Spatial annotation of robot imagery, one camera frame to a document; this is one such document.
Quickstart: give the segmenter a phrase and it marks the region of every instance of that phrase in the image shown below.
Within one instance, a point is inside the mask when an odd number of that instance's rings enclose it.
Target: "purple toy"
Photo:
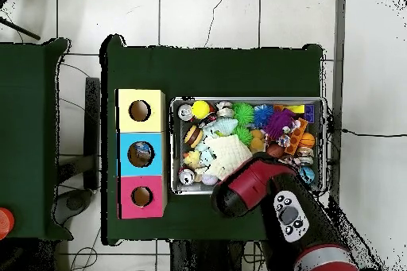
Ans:
[[[283,111],[274,111],[269,118],[264,131],[273,139],[277,140],[284,134],[283,127],[293,127],[293,117],[296,114],[289,109]]]

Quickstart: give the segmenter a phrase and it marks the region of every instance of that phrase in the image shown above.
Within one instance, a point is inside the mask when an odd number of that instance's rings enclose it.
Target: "blue box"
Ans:
[[[153,159],[145,167],[135,167],[129,161],[129,147],[144,141],[153,148]],[[165,147],[165,132],[160,133],[125,133],[120,134],[120,166],[121,176],[162,176],[164,171],[163,148]]]

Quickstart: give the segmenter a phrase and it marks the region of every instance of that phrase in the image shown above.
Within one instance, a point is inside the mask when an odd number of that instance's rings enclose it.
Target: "bottle cap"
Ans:
[[[14,217],[11,211],[0,207],[0,240],[4,239],[14,226]]]

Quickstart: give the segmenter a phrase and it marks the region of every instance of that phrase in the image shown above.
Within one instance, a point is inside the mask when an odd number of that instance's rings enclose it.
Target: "black stand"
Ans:
[[[72,216],[80,214],[91,202],[91,190],[98,188],[99,181],[99,124],[100,81],[86,78],[85,115],[83,129],[83,156],[60,163],[58,184],[83,173],[84,190],[73,190],[56,199],[54,219],[61,226]]]
[[[39,37],[38,35],[36,35],[35,33],[31,33],[30,31],[28,31],[27,29],[24,29],[22,27],[19,27],[18,25],[15,25],[12,22],[8,22],[5,18],[0,17],[0,23],[3,25],[7,25],[8,27],[10,27],[11,29],[17,30],[20,33],[24,33],[27,36],[30,36],[34,39],[36,39],[37,41],[39,41],[41,39],[41,37]]]

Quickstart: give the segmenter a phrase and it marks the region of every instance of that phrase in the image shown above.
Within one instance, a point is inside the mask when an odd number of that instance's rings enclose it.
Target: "orange object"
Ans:
[[[275,111],[283,111],[284,105],[275,104],[275,105],[273,105],[273,109],[274,109]]]
[[[295,129],[294,132],[291,133],[291,138],[289,140],[289,147],[285,148],[285,152],[291,155],[294,155],[298,144],[304,134],[305,127],[307,127],[308,122],[302,118],[298,118],[301,123],[301,126],[298,129]]]
[[[4,239],[14,226],[14,217],[11,211],[0,207],[0,240]]]
[[[309,147],[310,149],[315,145],[315,138],[312,134],[305,133],[302,135],[298,147]]]

